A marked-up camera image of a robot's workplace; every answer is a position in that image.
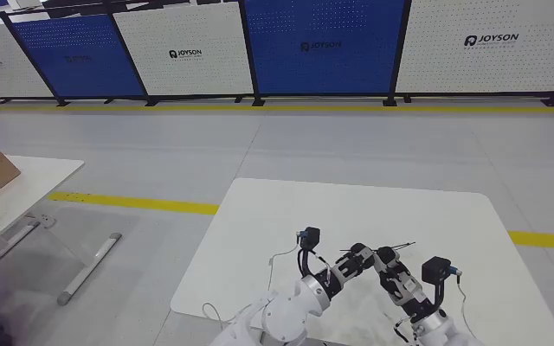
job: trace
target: pegboard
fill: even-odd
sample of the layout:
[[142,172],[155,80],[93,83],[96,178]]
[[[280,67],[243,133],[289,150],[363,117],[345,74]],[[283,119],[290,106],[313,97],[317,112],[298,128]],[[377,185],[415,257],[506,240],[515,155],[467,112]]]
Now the pegboard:
[[5,25],[0,24],[0,98],[53,97]]
[[260,93],[387,93],[403,0],[246,0]]
[[238,3],[114,16],[150,95],[253,92]]
[[62,98],[143,95],[107,15],[13,25]]
[[552,91],[553,66],[552,0],[414,0],[396,91]]

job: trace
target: blue panel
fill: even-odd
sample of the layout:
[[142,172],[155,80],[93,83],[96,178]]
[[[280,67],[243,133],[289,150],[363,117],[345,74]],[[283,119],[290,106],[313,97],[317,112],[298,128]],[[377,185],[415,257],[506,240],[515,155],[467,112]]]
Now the blue panel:
[[387,93],[404,0],[245,0],[260,93]]
[[143,95],[107,15],[16,22],[14,26],[60,96]]

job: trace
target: white perforated panel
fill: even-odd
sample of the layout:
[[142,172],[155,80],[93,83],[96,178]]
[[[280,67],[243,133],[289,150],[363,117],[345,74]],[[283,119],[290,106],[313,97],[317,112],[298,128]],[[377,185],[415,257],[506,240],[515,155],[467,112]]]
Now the white perforated panel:
[[552,0],[414,0],[396,90],[552,91],[553,67]]
[[118,13],[115,19],[150,95],[253,92],[238,3]]
[[5,25],[0,25],[0,98],[52,97]]

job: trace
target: cardboard box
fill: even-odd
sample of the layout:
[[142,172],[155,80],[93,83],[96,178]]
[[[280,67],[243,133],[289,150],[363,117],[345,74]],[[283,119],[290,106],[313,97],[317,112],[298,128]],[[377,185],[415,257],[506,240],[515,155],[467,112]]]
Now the cardboard box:
[[8,158],[0,152],[0,189],[19,176],[21,171],[17,169]]

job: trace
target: black frame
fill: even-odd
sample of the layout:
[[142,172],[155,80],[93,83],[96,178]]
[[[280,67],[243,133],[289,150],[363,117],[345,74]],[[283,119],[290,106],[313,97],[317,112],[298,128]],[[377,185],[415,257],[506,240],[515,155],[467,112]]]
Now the black frame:
[[[254,65],[252,47],[250,45],[250,34],[248,30],[248,19],[246,15],[246,7],[244,4],[244,0],[237,0],[237,1],[239,3],[239,7],[241,8],[242,27],[244,31],[245,40],[247,40],[248,62],[250,63],[250,73],[252,74],[253,85],[254,85],[254,80],[256,79],[255,65]],[[396,106],[396,102],[394,100],[396,82],[398,79],[398,74],[400,72],[400,62],[402,60],[402,52],[404,49],[404,40],[406,37],[406,31],[408,30],[408,20],[409,20],[409,12],[411,9],[411,4],[412,4],[412,0],[404,0],[400,30],[398,33],[399,34],[398,39],[396,41],[395,61],[392,68],[392,78],[390,80],[390,87],[388,92],[386,93],[259,93],[258,92],[259,97],[272,97],[272,96],[274,97],[289,97],[289,96],[290,97],[314,97],[314,96],[315,97],[387,97],[387,99],[383,101],[383,105]],[[257,89],[258,89],[258,82],[257,80],[255,80],[254,92]]]
[[[103,0],[105,3],[109,3],[110,0]],[[131,0],[131,1],[123,1],[122,3],[143,3],[145,0]],[[242,13],[242,0],[237,1],[239,3],[239,10],[241,13],[241,21],[242,21],[242,29],[244,31],[245,29],[245,23],[246,23],[246,12]],[[125,40],[123,39],[123,36],[121,35],[119,31],[119,27],[117,23],[115,22],[115,18],[113,18],[113,13],[110,13],[111,11],[108,11],[108,15],[113,19],[113,26],[116,28],[116,31],[118,32],[119,39],[122,44],[125,46],[125,50],[128,53],[130,61],[132,61],[131,53],[129,52]],[[254,63],[252,61],[252,48],[250,47],[250,40],[248,35],[248,26],[246,27],[246,30],[244,32],[245,36],[245,43],[246,43],[246,51],[248,56],[248,65],[250,66],[250,78],[252,79],[252,88],[254,90],[253,93],[230,93],[230,94],[222,94],[222,93],[207,93],[207,94],[189,94],[189,95],[150,95],[148,94],[148,104],[147,106],[155,106],[159,101],[172,101],[172,100],[191,100],[191,99],[226,99],[226,98],[234,98],[235,103],[240,103],[243,98],[245,97],[254,97],[254,102],[252,106],[263,106],[265,103],[264,100],[260,99],[260,94],[258,93],[258,84],[257,79],[255,78],[255,70],[253,69]],[[133,69],[136,71],[137,76],[140,75],[139,71],[136,69],[136,66],[134,64],[134,61],[132,61]]]
[[[401,27],[399,31],[398,41],[396,44],[396,54],[395,54],[395,61],[393,65],[393,71],[392,71],[392,77],[390,81],[390,89],[387,93],[260,93],[259,87],[258,87],[258,80],[256,77],[256,70],[255,70],[255,64],[254,64],[254,55],[252,51],[252,44],[250,41],[250,34],[248,30],[248,19],[247,19],[247,13],[246,13],[246,5],[245,0],[228,0],[225,2],[233,2],[237,1],[239,3],[239,11],[241,16],[241,22],[242,22],[242,31],[244,34],[244,41],[246,45],[246,51],[248,56],[248,66],[250,69],[250,78],[252,80],[252,87],[253,87],[253,93],[238,93],[238,94],[189,94],[189,95],[149,95],[145,84],[142,81],[142,78],[140,76],[140,73],[134,63],[134,60],[132,59],[131,53],[129,52],[129,49],[126,45],[125,40],[123,39],[123,35],[121,34],[119,30],[119,26],[117,25],[117,22],[115,21],[115,18],[113,16],[113,5],[116,3],[125,3],[125,4],[131,4],[131,3],[153,3],[154,0],[122,0],[122,1],[112,1],[112,0],[98,0],[98,3],[88,3],[88,4],[80,4],[80,5],[72,5],[72,6],[63,6],[63,7],[54,7],[54,8],[48,8],[48,9],[40,9],[40,10],[25,10],[15,13],[6,13],[1,12],[0,17],[2,18],[3,22],[6,25],[6,28],[10,31],[14,39],[16,40],[17,44],[21,48],[21,50],[25,53],[27,56],[27,59],[31,62],[33,67],[35,68],[36,72],[40,75],[46,86],[48,87],[49,91],[53,94],[52,97],[10,97],[10,96],[0,96],[0,104],[4,104],[6,102],[9,102],[13,99],[54,99],[58,102],[58,106],[66,106],[69,104],[67,102],[68,99],[105,99],[106,104],[112,102],[115,99],[130,99],[130,100],[145,100],[146,106],[155,106],[159,101],[161,100],[188,100],[188,99],[221,99],[221,98],[235,98],[235,103],[240,103],[243,98],[245,97],[254,97],[254,102],[252,106],[263,106],[265,101],[261,99],[262,97],[387,97],[386,100],[383,101],[384,106],[396,106],[395,97],[403,97],[404,102],[410,103],[412,97],[498,97],[498,96],[516,96],[516,97],[545,97],[548,99],[543,99],[542,102],[546,106],[554,106],[554,91],[549,92],[502,92],[502,93],[397,93],[396,92],[396,83],[398,82],[398,75],[400,72],[400,65],[402,62],[402,55],[403,55],[403,48],[404,43],[406,39],[406,33],[408,31],[408,23],[409,23],[409,13],[411,10],[411,4],[412,0],[404,0],[403,5],[403,13],[401,18]],[[13,23],[10,20],[10,16],[18,16],[21,14],[31,14],[31,13],[41,13],[41,12],[48,12],[49,10],[61,10],[61,9],[79,9],[79,8],[87,8],[87,7],[98,7],[98,6],[104,6],[106,9],[107,15],[110,17],[110,21],[115,29],[115,32],[119,38],[119,42],[121,43],[121,46],[123,47],[127,59],[129,60],[129,63],[131,64],[132,70],[135,74],[135,77],[137,78],[138,83],[141,86],[141,89],[143,91],[143,96],[129,96],[129,95],[118,95],[118,96],[83,96],[83,97],[62,97],[61,95],[57,94],[51,83],[48,81],[48,78],[46,75],[42,72],[42,70],[38,67],[36,61],[31,56],[30,52],[25,48],[25,45],[23,44],[23,41],[21,37],[17,34],[13,27]]]
[[145,83],[142,81],[142,78],[140,77],[139,71],[137,69],[137,66],[135,65],[135,61],[131,57],[131,52],[129,52],[129,48],[127,47],[127,44],[125,43],[125,40],[123,39],[123,35],[121,34],[121,31],[119,31],[118,24],[115,22],[115,18],[113,17],[113,11],[112,11],[112,1],[111,0],[104,0],[102,2],[104,4],[104,7],[106,8],[107,16],[110,18],[110,22],[112,22],[113,29],[115,30],[115,34],[119,38],[119,43],[121,43],[121,47],[123,47],[123,50],[125,51],[125,55],[127,57],[127,60],[129,61],[129,64],[131,65],[132,71],[135,73],[135,77],[137,78],[138,84],[140,85],[140,88],[142,89],[142,93],[145,96],[146,99],[146,105],[147,107],[155,106],[158,102],[152,101],[151,97],[148,95],[148,92],[146,91]]
[[[54,96],[54,99],[58,102],[59,107],[64,107],[69,104],[66,100],[62,99],[60,95],[57,94],[57,92],[54,90],[54,87],[50,84],[48,79],[46,78],[46,75],[42,72],[42,70],[38,67],[38,64],[36,63],[35,59],[31,56],[30,52],[27,50],[25,45],[23,44],[23,41],[21,37],[19,37],[19,34],[17,34],[16,29],[13,26],[13,22],[10,19],[10,14],[6,13],[5,11],[0,12],[0,18],[2,18],[3,23],[6,25],[6,28],[11,33],[13,38],[16,40],[17,45],[21,48],[21,50],[25,53],[25,56],[27,56],[27,59],[29,59],[31,65],[35,68],[36,72],[41,76],[42,81],[44,81],[44,84],[46,84],[46,87],[48,87],[48,90],[52,93]],[[4,98],[4,102],[9,102],[12,99],[16,98]],[[18,99],[43,99],[43,98],[18,98]]]
[[395,93],[397,97],[404,98],[404,103],[412,103],[413,97],[469,97],[469,98],[485,98],[485,97],[535,97],[548,98],[541,99],[545,106],[554,106],[554,91],[552,92],[496,92],[496,93]]

